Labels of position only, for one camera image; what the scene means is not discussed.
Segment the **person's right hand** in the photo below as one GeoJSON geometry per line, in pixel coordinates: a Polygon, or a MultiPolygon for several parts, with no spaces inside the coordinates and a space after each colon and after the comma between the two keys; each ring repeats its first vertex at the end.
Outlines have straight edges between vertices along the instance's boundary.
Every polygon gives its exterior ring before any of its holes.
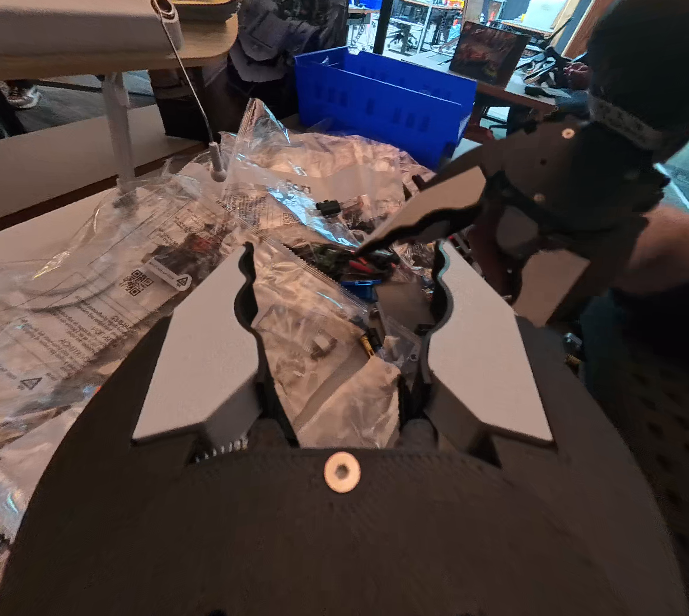
{"type": "Polygon", "coordinates": [[[647,225],[613,289],[645,296],[688,283],[688,213],[659,205],[644,216],[647,225]]]}

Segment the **small toy set box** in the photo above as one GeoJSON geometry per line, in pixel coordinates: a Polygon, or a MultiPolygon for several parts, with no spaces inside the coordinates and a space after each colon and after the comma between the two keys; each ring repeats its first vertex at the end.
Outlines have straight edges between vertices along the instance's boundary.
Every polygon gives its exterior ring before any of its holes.
{"type": "Polygon", "coordinates": [[[466,22],[449,71],[479,83],[505,88],[529,41],[529,35],[466,22]]]}

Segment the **blue toy frame piece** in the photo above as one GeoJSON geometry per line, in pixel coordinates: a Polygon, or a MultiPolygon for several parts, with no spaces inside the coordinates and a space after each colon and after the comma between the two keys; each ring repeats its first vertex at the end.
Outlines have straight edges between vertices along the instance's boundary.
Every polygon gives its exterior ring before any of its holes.
{"type": "Polygon", "coordinates": [[[383,282],[376,278],[357,278],[340,281],[343,289],[369,305],[378,302],[378,289],[383,282]]]}

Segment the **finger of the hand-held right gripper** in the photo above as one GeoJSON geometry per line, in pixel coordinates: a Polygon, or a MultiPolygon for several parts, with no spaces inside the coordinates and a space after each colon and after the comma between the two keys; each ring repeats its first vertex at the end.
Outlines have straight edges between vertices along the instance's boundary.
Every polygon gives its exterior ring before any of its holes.
{"type": "Polygon", "coordinates": [[[487,175],[481,166],[429,185],[409,199],[362,244],[366,256],[397,243],[432,243],[473,224],[484,208],[487,175]]]}
{"type": "Polygon", "coordinates": [[[541,250],[532,255],[521,269],[515,315],[544,327],[589,265],[588,259],[569,250],[541,250]]]}

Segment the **black perforated pad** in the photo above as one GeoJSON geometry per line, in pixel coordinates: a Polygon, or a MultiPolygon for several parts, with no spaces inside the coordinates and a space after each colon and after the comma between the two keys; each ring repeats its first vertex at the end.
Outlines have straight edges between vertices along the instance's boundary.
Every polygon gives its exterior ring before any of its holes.
{"type": "Polygon", "coordinates": [[[539,483],[629,615],[688,614],[688,328],[597,298],[583,361],[549,387],[558,471],[539,483]]]}

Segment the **large dark toy set box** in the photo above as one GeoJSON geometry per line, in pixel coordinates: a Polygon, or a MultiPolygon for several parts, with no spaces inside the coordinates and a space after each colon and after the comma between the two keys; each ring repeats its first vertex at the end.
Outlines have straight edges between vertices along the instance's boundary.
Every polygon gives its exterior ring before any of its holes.
{"type": "Polygon", "coordinates": [[[349,0],[240,0],[216,131],[235,132],[252,99],[297,113],[295,59],[344,45],[349,0]]]}

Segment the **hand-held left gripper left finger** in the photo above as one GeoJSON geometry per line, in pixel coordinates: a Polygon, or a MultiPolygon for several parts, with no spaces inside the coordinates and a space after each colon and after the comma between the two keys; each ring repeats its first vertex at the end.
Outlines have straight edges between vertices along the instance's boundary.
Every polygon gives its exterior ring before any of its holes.
{"type": "Polygon", "coordinates": [[[134,442],[193,434],[203,447],[228,447],[264,418],[297,446],[263,339],[253,327],[254,251],[252,243],[240,244],[173,311],[134,442]]]}

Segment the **blue plastic bin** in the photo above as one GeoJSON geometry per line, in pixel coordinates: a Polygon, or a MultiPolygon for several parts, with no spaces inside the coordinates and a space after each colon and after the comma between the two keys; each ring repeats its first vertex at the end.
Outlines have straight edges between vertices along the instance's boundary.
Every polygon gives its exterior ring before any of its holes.
{"type": "Polygon", "coordinates": [[[346,69],[373,90],[375,134],[398,146],[411,141],[428,116],[430,138],[458,144],[464,138],[478,91],[473,79],[371,52],[350,53],[346,69]]]}
{"type": "Polygon", "coordinates": [[[428,116],[421,129],[413,130],[411,141],[401,146],[383,141],[374,128],[380,121],[374,115],[373,90],[366,89],[366,78],[346,69],[351,52],[347,47],[310,52],[294,58],[300,121],[304,126],[327,122],[330,131],[347,132],[408,152],[418,164],[436,171],[458,144],[443,147],[430,138],[428,116]]]}

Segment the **clear bag with printed warnings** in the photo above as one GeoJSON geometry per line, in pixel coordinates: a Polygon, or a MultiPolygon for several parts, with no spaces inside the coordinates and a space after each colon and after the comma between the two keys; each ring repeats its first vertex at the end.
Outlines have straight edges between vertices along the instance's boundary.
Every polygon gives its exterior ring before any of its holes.
{"type": "Polygon", "coordinates": [[[108,196],[67,248],[1,266],[1,419],[42,409],[64,381],[222,262],[245,219],[196,181],[108,196]]]}

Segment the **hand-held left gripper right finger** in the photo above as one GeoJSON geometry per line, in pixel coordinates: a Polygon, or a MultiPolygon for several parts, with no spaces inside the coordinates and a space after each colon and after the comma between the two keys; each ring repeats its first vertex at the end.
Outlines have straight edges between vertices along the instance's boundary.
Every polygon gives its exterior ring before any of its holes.
{"type": "Polygon", "coordinates": [[[494,439],[544,451],[555,436],[511,306],[448,242],[435,246],[431,310],[404,423],[440,452],[488,452],[494,439]]]}

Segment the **wooden book stand white legs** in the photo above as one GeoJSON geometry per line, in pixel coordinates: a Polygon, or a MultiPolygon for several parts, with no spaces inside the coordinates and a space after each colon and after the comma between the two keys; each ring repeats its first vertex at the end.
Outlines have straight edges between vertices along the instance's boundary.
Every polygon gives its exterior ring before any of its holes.
{"type": "Polygon", "coordinates": [[[1,80],[102,75],[106,117],[1,140],[1,218],[129,183],[197,141],[166,137],[152,107],[130,119],[123,74],[221,60],[239,0],[1,0],[1,80]]]}

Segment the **wooden table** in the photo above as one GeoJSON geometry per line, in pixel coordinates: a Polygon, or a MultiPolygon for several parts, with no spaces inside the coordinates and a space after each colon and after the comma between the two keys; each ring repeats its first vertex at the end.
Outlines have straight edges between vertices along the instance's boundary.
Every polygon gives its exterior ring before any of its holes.
{"type": "Polygon", "coordinates": [[[512,75],[504,88],[477,81],[473,109],[464,131],[464,138],[478,144],[484,144],[494,139],[492,131],[480,124],[490,107],[525,110],[528,121],[532,119],[542,121],[556,111],[555,99],[530,96],[525,89],[526,85],[517,74],[512,75]]]}

